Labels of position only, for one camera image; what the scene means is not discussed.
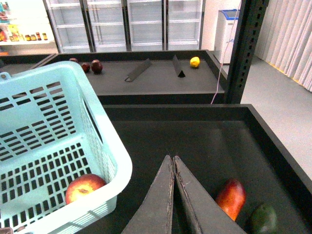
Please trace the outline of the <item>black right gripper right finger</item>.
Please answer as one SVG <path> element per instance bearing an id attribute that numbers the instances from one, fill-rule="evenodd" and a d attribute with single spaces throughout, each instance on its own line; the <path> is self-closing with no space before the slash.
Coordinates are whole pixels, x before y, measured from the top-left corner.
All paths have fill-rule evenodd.
<path id="1" fill-rule="evenodd" d="M 173 158 L 175 181 L 193 234 L 244 234 L 217 205 L 180 157 Z"/>

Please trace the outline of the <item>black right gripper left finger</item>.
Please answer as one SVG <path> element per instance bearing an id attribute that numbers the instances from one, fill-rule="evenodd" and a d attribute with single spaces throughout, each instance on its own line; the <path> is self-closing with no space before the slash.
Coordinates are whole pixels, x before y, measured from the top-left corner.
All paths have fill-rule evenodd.
<path id="1" fill-rule="evenodd" d="M 172 232 L 175 173 L 165 156 L 141 206 L 123 229 L 123 234 L 170 234 Z"/>

